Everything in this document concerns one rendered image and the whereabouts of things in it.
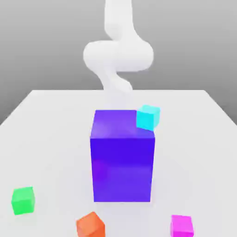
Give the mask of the small magenta cube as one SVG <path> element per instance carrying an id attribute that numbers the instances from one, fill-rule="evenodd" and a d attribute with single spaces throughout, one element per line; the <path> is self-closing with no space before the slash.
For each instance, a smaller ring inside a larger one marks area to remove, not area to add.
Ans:
<path id="1" fill-rule="evenodd" d="M 193 237 L 193 223 L 190 216 L 172 215 L 170 224 L 171 237 Z"/>

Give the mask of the small green cube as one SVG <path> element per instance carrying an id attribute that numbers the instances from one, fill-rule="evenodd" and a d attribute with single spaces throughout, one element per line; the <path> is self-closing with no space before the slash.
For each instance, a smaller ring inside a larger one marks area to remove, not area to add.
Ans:
<path id="1" fill-rule="evenodd" d="M 15 215 L 33 213 L 35 207 L 35 195 L 33 187 L 14 189 L 11 204 Z"/>

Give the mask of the small cyan cube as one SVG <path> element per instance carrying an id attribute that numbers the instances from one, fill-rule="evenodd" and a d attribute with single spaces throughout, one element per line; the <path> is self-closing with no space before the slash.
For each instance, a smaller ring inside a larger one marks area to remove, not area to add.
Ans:
<path id="1" fill-rule="evenodd" d="M 153 131 L 159 124 L 160 112 L 161 109 L 159 107 L 143 105 L 137 110 L 137 127 Z"/>

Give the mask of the small orange cube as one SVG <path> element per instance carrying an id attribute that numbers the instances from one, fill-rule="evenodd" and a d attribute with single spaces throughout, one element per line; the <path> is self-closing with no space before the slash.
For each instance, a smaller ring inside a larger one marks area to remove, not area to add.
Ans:
<path id="1" fill-rule="evenodd" d="M 95 212 L 76 221 L 78 237 L 106 237 L 105 224 Z"/>

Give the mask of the large purple box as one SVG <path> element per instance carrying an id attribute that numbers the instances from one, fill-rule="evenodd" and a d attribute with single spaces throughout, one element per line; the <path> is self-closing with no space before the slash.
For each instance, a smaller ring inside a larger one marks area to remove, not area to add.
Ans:
<path id="1" fill-rule="evenodd" d="M 95 202 L 149 202 L 155 135 L 135 110 L 96 110 L 90 135 Z"/>

